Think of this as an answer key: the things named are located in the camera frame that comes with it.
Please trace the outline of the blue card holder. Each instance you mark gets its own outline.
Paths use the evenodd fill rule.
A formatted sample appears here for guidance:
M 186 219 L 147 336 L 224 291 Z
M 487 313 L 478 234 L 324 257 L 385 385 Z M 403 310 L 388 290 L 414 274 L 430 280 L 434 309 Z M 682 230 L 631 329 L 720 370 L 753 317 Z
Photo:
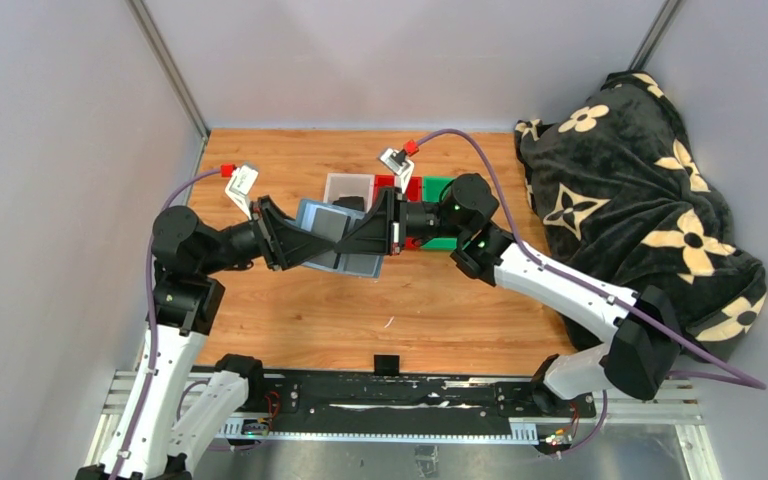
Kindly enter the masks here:
M 339 242 L 364 216 L 362 210 L 303 199 L 298 206 L 296 224 L 302 230 Z M 382 264 L 382 256 L 340 254 L 328 250 L 306 261 L 303 266 L 354 277 L 378 278 Z

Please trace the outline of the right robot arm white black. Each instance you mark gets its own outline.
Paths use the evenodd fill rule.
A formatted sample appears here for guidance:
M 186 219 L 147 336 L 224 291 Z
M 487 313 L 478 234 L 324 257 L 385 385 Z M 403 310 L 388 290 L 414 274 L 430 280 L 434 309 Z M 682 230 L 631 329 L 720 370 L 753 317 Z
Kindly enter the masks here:
M 531 403 L 544 417 L 558 416 L 571 399 L 597 390 L 653 399 L 681 351 L 667 295 L 656 287 L 638 293 L 605 283 L 539 254 L 493 222 L 498 207 L 475 173 L 456 177 L 439 202 L 411 202 L 386 187 L 335 250 L 395 255 L 406 239 L 454 238 L 451 257 L 464 275 L 537 300 L 584 328 L 595 346 L 552 355 L 532 376 Z

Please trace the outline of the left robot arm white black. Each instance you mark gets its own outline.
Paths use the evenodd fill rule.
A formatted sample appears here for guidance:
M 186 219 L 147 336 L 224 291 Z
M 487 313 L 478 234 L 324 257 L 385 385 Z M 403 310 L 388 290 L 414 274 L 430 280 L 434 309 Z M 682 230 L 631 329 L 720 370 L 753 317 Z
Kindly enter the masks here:
M 164 209 L 152 227 L 144 357 L 107 450 L 77 478 L 191 478 L 231 413 L 256 412 L 266 400 L 262 362 L 228 354 L 195 403 L 179 410 L 225 293 L 215 273 L 246 270 L 257 258 L 287 270 L 334 245 L 297 226 L 269 197 L 255 202 L 250 220 L 224 230 L 206 225 L 187 206 Z

